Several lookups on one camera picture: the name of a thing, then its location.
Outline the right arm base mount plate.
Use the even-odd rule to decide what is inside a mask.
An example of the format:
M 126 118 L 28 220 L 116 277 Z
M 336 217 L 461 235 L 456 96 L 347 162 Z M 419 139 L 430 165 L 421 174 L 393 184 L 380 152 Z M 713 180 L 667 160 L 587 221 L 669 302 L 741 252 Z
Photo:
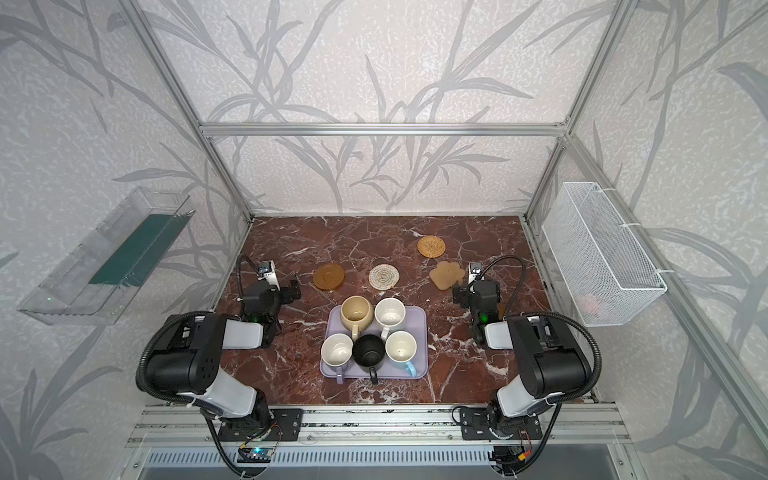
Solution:
M 491 405 L 482 407 L 456 406 L 452 420 L 461 429 L 463 440 L 541 440 L 543 432 L 536 416 L 506 417 Z

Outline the beige ceramic mug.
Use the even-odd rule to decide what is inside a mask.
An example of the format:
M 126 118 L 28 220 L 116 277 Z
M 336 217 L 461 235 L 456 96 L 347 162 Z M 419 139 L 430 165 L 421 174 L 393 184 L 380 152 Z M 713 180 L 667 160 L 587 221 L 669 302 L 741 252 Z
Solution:
M 362 296 L 351 296 L 344 300 L 340 309 L 340 320 L 351 338 L 356 341 L 372 324 L 374 308 Z

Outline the brown rattan round coaster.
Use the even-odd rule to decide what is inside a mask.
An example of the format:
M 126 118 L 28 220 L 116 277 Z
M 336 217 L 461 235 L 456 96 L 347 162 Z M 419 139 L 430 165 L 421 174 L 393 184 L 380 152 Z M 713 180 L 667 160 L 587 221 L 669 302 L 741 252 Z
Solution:
M 425 258 L 435 259 L 446 252 L 446 244 L 437 236 L 424 236 L 417 242 L 418 252 Z

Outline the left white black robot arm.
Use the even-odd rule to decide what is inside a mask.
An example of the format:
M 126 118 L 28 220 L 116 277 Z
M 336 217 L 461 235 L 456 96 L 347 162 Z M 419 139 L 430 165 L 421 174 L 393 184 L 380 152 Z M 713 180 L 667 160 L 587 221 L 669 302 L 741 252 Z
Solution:
M 165 402 L 197 407 L 240 435 L 259 436 L 278 424 L 265 394 L 221 368 L 225 350 L 266 349 L 281 332 L 282 306 L 301 298 L 300 284 L 258 280 L 241 295 L 239 316 L 213 311 L 171 315 L 151 337 L 136 369 L 139 390 Z

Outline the white speckled mug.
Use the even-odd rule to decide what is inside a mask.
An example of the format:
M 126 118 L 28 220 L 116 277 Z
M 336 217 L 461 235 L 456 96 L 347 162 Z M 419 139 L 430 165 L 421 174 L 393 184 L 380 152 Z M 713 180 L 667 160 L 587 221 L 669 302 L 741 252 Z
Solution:
M 397 298 L 385 298 L 380 300 L 374 309 L 374 319 L 381 327 L 380 337 L 386 341 L 394 332 L 405 328 L 407 310 L 405 305 Z

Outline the amber glass round coaster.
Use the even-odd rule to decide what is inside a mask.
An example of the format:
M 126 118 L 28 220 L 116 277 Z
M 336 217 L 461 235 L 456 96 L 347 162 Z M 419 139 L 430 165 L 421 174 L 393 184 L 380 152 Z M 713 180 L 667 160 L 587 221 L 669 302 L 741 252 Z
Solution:
M 345 270 L 337 263 L 326 263 L 319 266 L 313 273 L 314 285 L 323 291 L 332 291 L 344 283 Z

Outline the white woven round coaster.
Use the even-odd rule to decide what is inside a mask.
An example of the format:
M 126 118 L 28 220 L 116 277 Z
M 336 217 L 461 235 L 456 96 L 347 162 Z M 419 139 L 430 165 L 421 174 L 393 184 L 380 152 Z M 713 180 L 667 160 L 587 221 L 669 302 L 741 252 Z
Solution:
M 399 271 L 392 265 L 380 264 L 373 267 L 369 273 L 370 285 L 379 291 L 390 290 L 400 279 Z

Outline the cork flower coaster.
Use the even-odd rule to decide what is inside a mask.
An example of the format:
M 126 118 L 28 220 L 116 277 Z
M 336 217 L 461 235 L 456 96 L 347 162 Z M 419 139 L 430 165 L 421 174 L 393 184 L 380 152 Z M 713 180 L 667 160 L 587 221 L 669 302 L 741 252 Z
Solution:
M 429 278 L 439 291 L 446 291 L 456 283 L 461 283 L 465 274 L 465 270 L 458 262 L 440 261 L 429 272 Z

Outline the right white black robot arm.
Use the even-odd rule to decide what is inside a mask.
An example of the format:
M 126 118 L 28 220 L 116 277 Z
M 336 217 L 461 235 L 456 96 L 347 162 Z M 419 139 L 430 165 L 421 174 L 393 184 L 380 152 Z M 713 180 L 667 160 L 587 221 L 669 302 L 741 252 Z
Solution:
M 458 408 L 457 424 L 465 440 L 540 439 L 538 417 L 551 407 L 580 398 L 599 379 L 599 347 L 578 322 L 556 312 L 501 316 L 499 285 L 475 279 L 455 284 L 453 302 L 472 318 L 475 342 L 514 353 L 517 375 L 485 407 Z

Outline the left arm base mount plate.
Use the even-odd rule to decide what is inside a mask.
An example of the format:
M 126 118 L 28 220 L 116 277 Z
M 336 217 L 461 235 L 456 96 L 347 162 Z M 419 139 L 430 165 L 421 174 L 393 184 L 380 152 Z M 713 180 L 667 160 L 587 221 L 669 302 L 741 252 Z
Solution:
M 217 432 L 222 442 L 295 442 L 298 440 L 304 410 L 301 408 L 271 409 L 263 419 L 253 416 L 224 419 Z

